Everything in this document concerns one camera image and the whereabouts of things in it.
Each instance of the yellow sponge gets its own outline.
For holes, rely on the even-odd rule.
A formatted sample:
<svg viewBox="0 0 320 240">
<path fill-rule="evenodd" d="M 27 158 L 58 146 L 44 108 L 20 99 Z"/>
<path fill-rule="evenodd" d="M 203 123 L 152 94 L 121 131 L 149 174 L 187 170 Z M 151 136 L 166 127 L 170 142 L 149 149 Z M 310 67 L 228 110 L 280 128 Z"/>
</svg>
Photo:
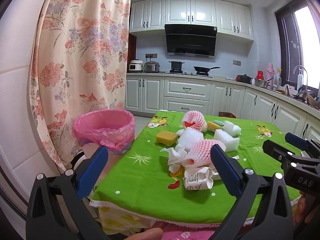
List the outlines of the yellow sponge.
<svg viewBox="0 0 320 240">
<path fill-rule="evenodd" d="M 213 122 L 207 122 L 207 126 L 208 126 L 208 129 L 211 130 L 211 131 L 215 131 L 217 129 L 222 129 L 221 126 L 213 123 Z"/>
<path fill-rule="evenodd" d="M 169 132 L 162 130 L 160 133 L 156 135 L 156 141 L 158 143 L 163 143 L 167 145 L 168 147 L 174 144 L 177 140 L 178 136 L 174 132 Z"/>
</svg>

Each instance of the drawer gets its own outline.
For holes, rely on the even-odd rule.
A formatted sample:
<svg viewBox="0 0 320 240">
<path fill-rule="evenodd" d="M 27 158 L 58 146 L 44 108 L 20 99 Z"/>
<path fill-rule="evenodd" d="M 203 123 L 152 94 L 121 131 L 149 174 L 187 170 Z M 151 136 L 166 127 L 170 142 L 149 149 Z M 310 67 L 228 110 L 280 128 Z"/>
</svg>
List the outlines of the drawer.
<svg viewBox="0 0 320 240">
<path fill-rule="evenodd" d="M 209 101 L 211 82 L 187 78 L 165 78 L 164 96 Z"/>
<path fill-rule="evenodd" d="M 209 102 L 185 98 L 164 97 L 164 109 L 168 111 L 188 112 L 196 110 L 202 114 L 208 113 Z"/>
</svg>

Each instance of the pink foam net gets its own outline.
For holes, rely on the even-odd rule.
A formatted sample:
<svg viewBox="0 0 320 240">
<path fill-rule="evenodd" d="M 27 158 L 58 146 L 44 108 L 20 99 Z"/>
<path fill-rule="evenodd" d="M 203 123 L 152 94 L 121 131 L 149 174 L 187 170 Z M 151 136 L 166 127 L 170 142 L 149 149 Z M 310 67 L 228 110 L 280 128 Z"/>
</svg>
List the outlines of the pink foam net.
<svg viewBox="0 0 320 240">
<path fill-rule="evenodd" d="M 189 111 L 187 112 L 181 121 L 184 128 L 191 127 L 195 130 L 202 131 L 206 125 L 203 114 L 199 111 Z"/>
<path fill-rule="evenodd" d="M 210 150 L 215 144 L 218 144 L 223 151 L 226 150 L 226 146 L 221 141 L 203 139 L 191 148 L 190 152 L 186 155 L 184 161 L 182 162 L 182 165 L 184 167 L 199 167 L 212 164 Z"/>
<path fill-rule="evenodd" d="M 78 117 L 72 127 L 80 146 L 95 143 L 121 155 L 134 141 L 135 119 L 124 109 L 105 109 Z"/>
</svg>

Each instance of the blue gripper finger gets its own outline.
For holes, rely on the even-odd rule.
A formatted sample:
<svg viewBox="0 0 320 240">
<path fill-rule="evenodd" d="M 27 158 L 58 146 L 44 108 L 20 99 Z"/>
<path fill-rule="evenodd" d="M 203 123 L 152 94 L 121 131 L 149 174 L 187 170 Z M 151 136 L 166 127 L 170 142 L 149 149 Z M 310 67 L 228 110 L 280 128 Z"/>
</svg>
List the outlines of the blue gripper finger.
<svg viewBox="0 0 320 240">
<path fill-rule="evenodd" d="M 89 196 L 94 184 L 97 182 L 104 166 L 108 161 L 108 149 L 100 147 L 92 156 L 88 167 L 77 181 L 77 195 L 79 199 Z"/>
<path fill-rule="evenodd" d="M 242 195 L 241 178 L 228 159 L 230 159 L 230 161 L 236 160 L 229 158 L 217 144 L 212 146 L 210 157 L 229 194 L 236 198 L 240 197 Z"/>
<path fill-rule="evenodd" d="M 293 145 L 294 147 L 297 147 L 302 151 L 308 150 L 307 141 L 299 136 L 296 136 L 289 132 L 284 136 L 284 139 L 287 143 L 290 143 L 291 145 Z"/>
</svg>

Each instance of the power outlet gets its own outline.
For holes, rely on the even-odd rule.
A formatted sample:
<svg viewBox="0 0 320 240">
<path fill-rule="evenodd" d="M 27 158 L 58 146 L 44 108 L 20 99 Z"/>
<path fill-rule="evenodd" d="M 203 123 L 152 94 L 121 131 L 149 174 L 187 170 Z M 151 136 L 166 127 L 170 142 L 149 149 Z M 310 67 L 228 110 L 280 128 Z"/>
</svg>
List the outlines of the power outlet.
<svg viewBox="0 0 320 240">
<path fill-rule="evenodd" d="M 241 61 L 239 60 L 234 60 L 233 65 L 241 66 Z"/>
<path fill-rule="evenodd" d="M 157 53 L 153 53 L 153 54 L 146 54 L 146 58 L 157 58 L 158 54 Z"/>
</svg>

